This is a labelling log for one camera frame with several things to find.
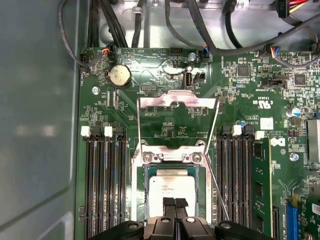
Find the cable connector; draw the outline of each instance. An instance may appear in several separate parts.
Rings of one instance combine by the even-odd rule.
[[[237,6],[237,0],[227,0],[224,3],[222,14],[226,15],[227,13],[233,13],[235,11],[235,8]]]

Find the logo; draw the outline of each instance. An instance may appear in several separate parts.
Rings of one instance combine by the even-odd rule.
[[[274,101],[269,101],[269,100],[253,100],[252,103],[254,105],[259,105],[259,109],[271,109],[271,105],[274,104]]]

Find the green circuit board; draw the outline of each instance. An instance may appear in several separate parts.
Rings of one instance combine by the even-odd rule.
[[[101,50],[86,48],[83,57],[89,61]],[[188,60],[190,53],[196,54],[196,60]],[[297,64],[308,61],[310,54],[281,52],[279,57]],[[108,72],[115,65],[130,69],[131,82],[125,88],[115,88],[108,79]],[[184,77],[188,67],[192,69],[188,71],[192,74],[191,84],[186,84]],[[291,240],[288,231],[295,230],[288,225],[288,206],[301,209],[300,197],[308,196],[311,184],[320,183],[320,166],[309,162],[307,142],[307,120],[319,112],[319,85],[318,64],[307,69],[286,68],[255,52],[221,57],[192,49],[116,48],[112,54],[104,55],[90,70],[82,71],[80,78],[76,239],[86,239],[131,219],[131,158],[138,144],[137,100],[157,98],[171,90],[188,90],[198,98],[219,101],[209,156],[233,220],[276,239]],[[293,108],[299,108],[300,114],[289,117]],[[179,102],[169,107],[146,107],[140,110],[141,138],[149,145],[170,149],[194,146],[199,140],[206,141],[214,114],[214,109],[187,107]],[[231,130],[243,122],[245,131],[251,130],[249,139],[246,135],[235,139],[224,128],[229,126]],[[100,144],[100,138],[89,143],[81,136],[83,126],[88,126],[91,133],[97,131],[97,135],[111,126],[117,138],[113,145]],[[297,154],[298,160],[293,160],[292,154]],[[232,164],[246,169],[245,173],[239,171],[231,176],[228,169],[233,169]],[[149,217],[145,208],[146,175],[151,175],[150,168],[137,169],[139,222]],[[190,166],[188,175],[197,178],[196,214],[205,218],[208,196],[202,194],[204,169]],[[235,184],[233,180],[237,188],[228,189],[228,184]],[[231,200],[231,193],[240,189],[247,199],[241,201],[237,196],[237,200]],[[209,224],[214,225],[224,215],[216,192],[210,197]],[[297,212],[296,231],[302,235],[302,212]],[[304,210],[305,215],[310,212],[309,208]],[[315,228],[309,231],[318,233]]]

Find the integrated circuit chip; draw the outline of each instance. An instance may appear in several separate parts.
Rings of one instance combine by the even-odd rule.
[[[250,68],[248,65],[239,65],[238,66],[238,77],[249,77]]]
[[[294,85],[296,86],[305,86],[307,84],[305,74],[295,74],[294,75]]]

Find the black connector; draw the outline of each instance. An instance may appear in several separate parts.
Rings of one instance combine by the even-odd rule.
[[[285,19],[290,15],[290,0],[278,0],[276,8],[279,18]]]

